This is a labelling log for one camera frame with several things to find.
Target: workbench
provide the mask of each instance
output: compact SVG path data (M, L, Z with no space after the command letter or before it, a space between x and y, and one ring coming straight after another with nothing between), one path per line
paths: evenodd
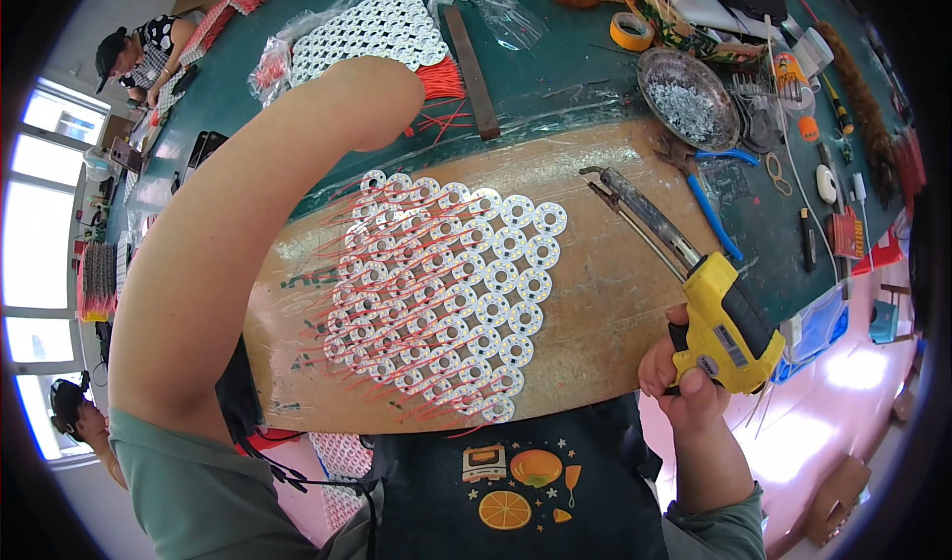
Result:
M634 368L650 343L664 332L663 309L683 301L677 282L655 255L588 192L584 181L573 175L578 168L618 168L699 250L710 251L718 243L678 173L654 156L660 124L650 120L649 108L637 89L637 56L589 45L615 48L608 35L608 21L624 6L602 4L577 11L551 0L519 1L548 26L548 33L531 51L513 52L501 47L478 10L469 3L457 3L499 116L502 136L484 143L475 127L452 127L438 144L432 145L436 130L431 129L412 137L401 136L387 149L351 153L294 210L279 243L302 231L307 216L324 207L337 186L371 169L387 173L400 169L413 177L430 175L441 182L455 180L472 187L496 187L503 196L522 193L562 204L569 214L570 237L561 241L564 260L553 273L557 297L543 303L546 326L537 344L541 348L544 341L545 347L555 348L551 353L557 361L552 367L558 371L547 371L541 363L530 365L529 386L516 400L521 410L517 418L521 419L570 409L637 387ZM831 21L839 30L880 102L887 127L900 126L889 105L887 79L873 65L873 52L863 39L861 24L835 0L807 1L820 19ZM184 172L199 131L232 135L260 110L259 103L247 92L246 78L257 64L268 35L301 10L319 11L331 2L268 0L251 15L236 15L229 22L212 49L198 61L201 73L171 112L152 150L149 169L140 178L127 208L160 208L168 200L173 173ZM802 5L787 0L787 7L807 28L811 19ZM445 22L442 29L452 48ZM835 72L828 76L842 95ZM850 167L844 164L834 144L839 138L836 116L824 92L817 94L815 117L820 140L830 147L839 177L848 178L859 171L866 185L871 186L857 134L851 137L855 162ZM793 132L791 150L803 187L823 219L832 209L816 191L815 169L820 162L816 143L805 143L795 135L795 129ZM792 316L834 283L833 268L819 240L818 268L812 273L803 270L798 217L803 198L781 149L777 154L783 178L794 188L790 197L774 187L763 165L750 168L728 159L702 169L713 188L709 196L720 210L724 229L744 254L743 262L732 262L774 323ZM267 180L269 166L280 162L279 152L262 162L263 181ZM898 198L884 208L871 195L866 210L874 240L886 231L901 206ZM288 280L306 270L287 265L269 267L276 264L274 256L272 249L271 262L266 263L269 274L263 271L263 281ZM281 272L290 274L281 279ZM260 312L267 309L266 304L256 308L252 294L245 342L268 423L281 428L361 433L439 427L415 421L394 423L393 418L400 413L387 411L388 401L381 402L379 408L364 405L360 393L351 397L340 394L342 388L314 387L313 376L289 373L294 356L289 359L289 352L281 350L277 335L282 331L275 329L267 335L261 331L263 321L256 314L266 313ZM530 395L533 388L537 395ZM298 411L273 411L292 402L301 404ZM360 405L351 406L350 402Z

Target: apron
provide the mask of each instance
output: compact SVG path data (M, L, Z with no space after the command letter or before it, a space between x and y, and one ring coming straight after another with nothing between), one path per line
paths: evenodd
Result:
M377 558L667 558L637 409L626 395L455 438L374 437Z

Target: masking tape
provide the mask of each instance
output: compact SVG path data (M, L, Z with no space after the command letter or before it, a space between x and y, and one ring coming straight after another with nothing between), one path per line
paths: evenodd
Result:
M625 29L637 31L632 33ZM644 52L651 47L651 39L654 38L654 29L648 21L634 12L615 12L609 32L615 43L632 52Z

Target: hand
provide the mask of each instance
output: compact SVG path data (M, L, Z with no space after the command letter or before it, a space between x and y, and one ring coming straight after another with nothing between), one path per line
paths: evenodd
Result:
M686 325L687 304L673 306L664 315L669 322ZM702 435L722 422L730 393L715 385L700 368L691 368L681 378L681 396L665 395L664 390L677 375L673 355L674 344L669 336L651 346L638 366L638 383L644 394L658 399L658 407L671 422L675 437Z
M146 93L146 102L149 104L150 108L154 108L159 105L159 90L162 89L156 85L152 85L152 88L149 89L149 92Z
M424 91L420 78L389 58L362 56L340 60L321 75L319 83L333 83L343 93L334 107L351 115L351 148L383 149L420 113Z

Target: pliers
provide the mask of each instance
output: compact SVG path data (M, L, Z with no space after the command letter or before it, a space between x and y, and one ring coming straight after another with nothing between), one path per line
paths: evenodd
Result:
M664 146L664 150L655 149L655 153L660 155L665 161L671 163L675 168L680 170L681 173L684 173L687 185L691 188L691 191L694 192L694 197L698 200L701 211L704 212L705 217L708 219L708 224L710 224L714 234L717 235L720 244L723 245L724 249L726 249L727 253L732 257L739 261L744 260L744 255L741 254L741 251L734 245L734 242L731 241L727 232L725 232L720 225L720 219L717 213L711 208L708 202L708 196L705 194L704 189L701 188L701 183L698 181L697 176L698 165L695 163L695 159L698 157L705 159L712 157L736 157L749 163L753 167L758 166L759 162L757 159L741 149L719 151L693 149L680 140L669 137L667 134L661 136L660 142Z

